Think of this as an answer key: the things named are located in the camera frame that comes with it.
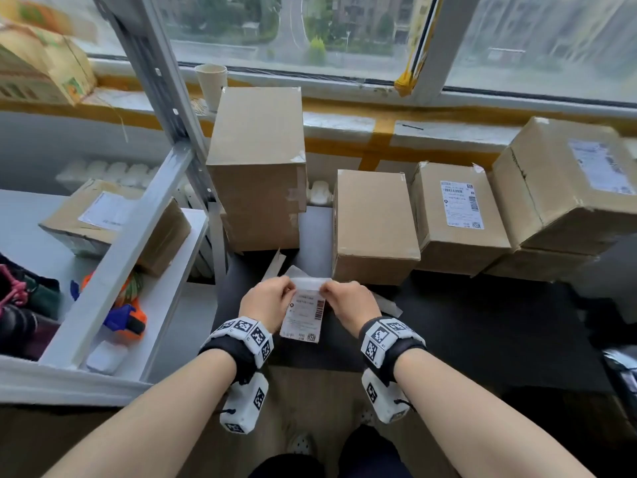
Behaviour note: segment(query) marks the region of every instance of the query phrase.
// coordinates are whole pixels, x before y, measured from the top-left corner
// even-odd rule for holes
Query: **window frame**
[[[568,99],[522,93],[492,93],[473,88],[445,86],[449,72],[458,54],[466,30],[471,23],[480,0],[434,0],[430,8],[429,23],[421,35],[419,45],[427,51],[420,76],[410,95],[401,97],[391,81],[365,81],[321,76],[303,72],[272,71],[228,66],[229,77],[257,86],[301,87],[304,97],[372,103],[405,108],[466,108],[483,107],[486,110],[525,110],[555,112],[597,117],[637,119],[637,104],[615,103],[588,99]],[[98,74],[135,76],[125,57],[91,55]],[[417,65],[410,62],[412,70]],[[186,82],[196,83],[196,63],[179,62]]]

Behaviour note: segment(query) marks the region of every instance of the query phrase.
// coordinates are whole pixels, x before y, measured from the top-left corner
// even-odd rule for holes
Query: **shoe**
[[[362,401],[354,402],[354,426],[376,426],[376,413],[374,410]]]
[[[317,446],[311,434],[299,433],[288,443],[287,452],[289,454],[305,454],[316,458]]]

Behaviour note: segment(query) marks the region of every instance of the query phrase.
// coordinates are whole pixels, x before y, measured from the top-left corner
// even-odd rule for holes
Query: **person's left hand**
[[[281,327],[295,292],[296,286],[290,281],[290,277],[262,281],[243,296],[238,316],[259,321],[274,334]]]

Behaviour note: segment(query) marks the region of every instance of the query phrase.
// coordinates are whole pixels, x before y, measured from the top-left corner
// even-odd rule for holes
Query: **hand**
[[[246,293],[239,307],[239,317],[261,322],[274,334],[283,323],[285,311],[296,293],[290,277],[275,277],[257,283]]]
[[[356,338],[366,322],[381,316],[373,294],[358,281],[326,281],[320,294],[332,306],[343,327]]]

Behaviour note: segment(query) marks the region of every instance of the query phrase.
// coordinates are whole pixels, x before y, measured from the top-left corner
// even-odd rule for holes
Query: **person's right arm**
[[[356,338],[381,315],[371,292],[355,281],[329,281],[321,290]],[[593,477],[539,426],[430,353],[404,352],[394,377],[464,478]]]

